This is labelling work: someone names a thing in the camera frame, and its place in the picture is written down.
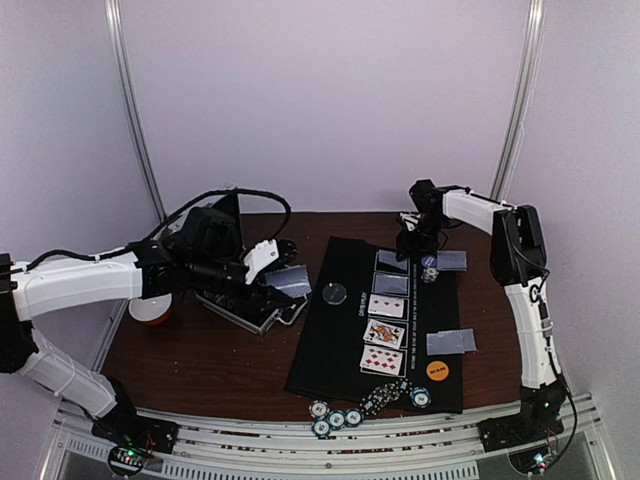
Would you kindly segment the grey playing card deck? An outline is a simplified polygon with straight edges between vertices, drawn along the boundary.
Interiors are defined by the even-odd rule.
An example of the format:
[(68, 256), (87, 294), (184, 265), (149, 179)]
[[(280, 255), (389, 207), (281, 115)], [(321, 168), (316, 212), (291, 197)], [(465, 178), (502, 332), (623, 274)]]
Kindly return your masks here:
[(306, 297), (312, 292), (307, 267), (296, 265), (265, 274), (265, 282), (291, 298)]

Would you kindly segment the spread black poker chips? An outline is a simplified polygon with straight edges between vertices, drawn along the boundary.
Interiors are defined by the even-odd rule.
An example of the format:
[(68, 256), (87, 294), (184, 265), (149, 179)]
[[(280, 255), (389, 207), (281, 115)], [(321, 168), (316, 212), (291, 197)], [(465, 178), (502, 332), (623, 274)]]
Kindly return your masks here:
[(376, 416), (381, 410), (398, 401), (403, 395), (408, 395), (412, 387), (413, 384), (407, 379), (376, 386), (361, 399), (359, 408), (365, 416)]

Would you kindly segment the orange big blind button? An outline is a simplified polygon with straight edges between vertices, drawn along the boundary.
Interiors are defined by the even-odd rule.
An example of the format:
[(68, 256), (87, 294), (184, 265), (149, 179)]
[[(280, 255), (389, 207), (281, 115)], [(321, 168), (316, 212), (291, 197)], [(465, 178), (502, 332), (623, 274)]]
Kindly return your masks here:
[(426, 366), (427, 377), (434, 382), (443, 382), (450, 375), (450, 368), (447, 363), (435, 360)]

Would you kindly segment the chip stack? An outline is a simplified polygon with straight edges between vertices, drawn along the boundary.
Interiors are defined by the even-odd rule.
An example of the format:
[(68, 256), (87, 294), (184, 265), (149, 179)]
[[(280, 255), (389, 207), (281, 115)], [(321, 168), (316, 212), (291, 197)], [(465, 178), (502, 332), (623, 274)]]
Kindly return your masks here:
[(424, 283), (430, 284), (437, 280), (439, 272), (436, 268), (424, 268), (421, 274), (421, 280)]

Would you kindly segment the ten of diamonds card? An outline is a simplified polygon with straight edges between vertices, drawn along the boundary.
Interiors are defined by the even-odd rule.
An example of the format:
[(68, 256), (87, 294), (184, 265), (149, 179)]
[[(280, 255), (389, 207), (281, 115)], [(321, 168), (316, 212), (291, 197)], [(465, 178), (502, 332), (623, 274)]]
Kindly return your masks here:
[(402, 370), (404, 352), (376, 345), (364, 347), (359, 366), (379, 374), (399, 376)]

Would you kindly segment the face-down card box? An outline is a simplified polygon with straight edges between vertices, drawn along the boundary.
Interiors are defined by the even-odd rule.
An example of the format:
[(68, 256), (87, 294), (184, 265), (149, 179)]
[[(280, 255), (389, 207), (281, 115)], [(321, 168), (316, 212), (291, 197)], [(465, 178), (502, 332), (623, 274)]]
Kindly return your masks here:
[(398, 260), (394, 251), (379, 250), (376, 254), (375, 269), (404, 275), (409, 272), (409, 263), (407, 259)]
[(376, 294), (406, 296), (409, 292), (407, 276), (376, 273), (373, 281), (373, 292)]

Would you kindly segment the clear round dealer button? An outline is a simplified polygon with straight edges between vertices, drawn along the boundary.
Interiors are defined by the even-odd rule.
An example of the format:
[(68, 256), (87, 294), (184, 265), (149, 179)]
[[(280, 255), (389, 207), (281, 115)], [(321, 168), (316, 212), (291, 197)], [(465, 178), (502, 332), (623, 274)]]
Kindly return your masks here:
[(322, 289), (322, 299), (331, 306), (341, 305), (347, 298), (346, 288), (339, 283), (329, 282)]

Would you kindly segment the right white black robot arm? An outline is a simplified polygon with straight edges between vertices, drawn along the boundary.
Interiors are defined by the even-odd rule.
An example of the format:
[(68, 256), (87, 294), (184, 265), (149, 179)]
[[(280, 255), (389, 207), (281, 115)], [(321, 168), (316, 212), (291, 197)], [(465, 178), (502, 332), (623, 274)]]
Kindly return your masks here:
[(517, 414), (484, 421), (483, 434), (491, 439), (514, 435), (530, 442), (539, 435), (561, 433), (560, 410), (568, 393), (547, 304), (550, 271), (536, 208), (487, 198), (469, 187), (437, 187), (430, 179), (416, 181), (409, 196), (416, 211), (398, 215), (399, 258), (433, 253), (441, 232), (454, 221), (491, 237), (490, 271), (507, 296), (519, 341), (521, 400)]

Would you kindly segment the purple small blind button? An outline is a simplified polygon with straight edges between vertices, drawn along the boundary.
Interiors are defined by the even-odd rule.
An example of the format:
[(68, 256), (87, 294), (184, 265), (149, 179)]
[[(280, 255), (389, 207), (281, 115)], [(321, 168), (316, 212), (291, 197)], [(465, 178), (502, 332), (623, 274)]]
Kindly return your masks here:
[(437, 268), (437, 257), (434, 255), (426, 255), (424, 257), (421, 258), (421, 265), (425, 268), (425, 269), (429, 269), (429, 268)]

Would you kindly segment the white blue poker chip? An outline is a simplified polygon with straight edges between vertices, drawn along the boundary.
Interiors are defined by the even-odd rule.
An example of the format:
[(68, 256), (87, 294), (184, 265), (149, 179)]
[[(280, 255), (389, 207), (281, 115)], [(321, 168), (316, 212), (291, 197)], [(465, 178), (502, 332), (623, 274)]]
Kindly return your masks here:
[(314, 419), (321, 419), (325, 417), (329, 413), (329, 411), (329, 404), (323, 400), (312, 401), (308, 408), (310, 416)]

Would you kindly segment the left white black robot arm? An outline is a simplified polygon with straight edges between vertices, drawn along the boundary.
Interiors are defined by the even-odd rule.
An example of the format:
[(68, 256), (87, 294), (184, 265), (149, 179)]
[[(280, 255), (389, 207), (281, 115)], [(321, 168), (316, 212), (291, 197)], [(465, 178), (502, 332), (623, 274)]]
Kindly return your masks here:
[(120, 301), (133, 317), (154, 324), (175, 296), (210, 288), (245, 294), (259, 270), (258, 251), (247, 250), (235, 219), (195, 207), (176, 229), (157, 228), (138, 241), (97, 254), (59, 249), (31, 261), (1, 255), (1, 371), (17, 374), (76, 404), (106, 435), (123, 444), (147, 428), (126, 388), (77, 360), (48, 338), (40, 321), (77, 326), (77, 314)]

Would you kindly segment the teal white poker chip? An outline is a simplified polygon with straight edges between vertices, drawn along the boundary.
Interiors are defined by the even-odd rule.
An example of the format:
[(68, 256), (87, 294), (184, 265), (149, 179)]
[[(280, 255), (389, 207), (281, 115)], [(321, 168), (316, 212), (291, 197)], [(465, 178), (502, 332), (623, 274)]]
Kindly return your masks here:
[(426, 408), (431, 402), (431, 394), (425, 387), (414, 387), (410, 391), (410, 399), (416, 408)]

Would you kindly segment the aluminium poker chip case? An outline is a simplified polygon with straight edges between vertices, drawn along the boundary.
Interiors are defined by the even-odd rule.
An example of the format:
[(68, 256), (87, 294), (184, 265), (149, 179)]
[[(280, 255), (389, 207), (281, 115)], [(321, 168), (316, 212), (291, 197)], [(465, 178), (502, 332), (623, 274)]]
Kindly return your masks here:
[[(266, 199), (284, 212), (275, 232), (249, 246), (243, 234), (240, 198)], [(186, 264), (190, 290), (206, 309), (262, 336), (280, 323), (292, 325), (308, 305), (307, 267), (296, 265), (296, 244), (280, 237), (291, 220), (280, 195), (256, 189), (210, 190), (164, 219), (159, 237)]]

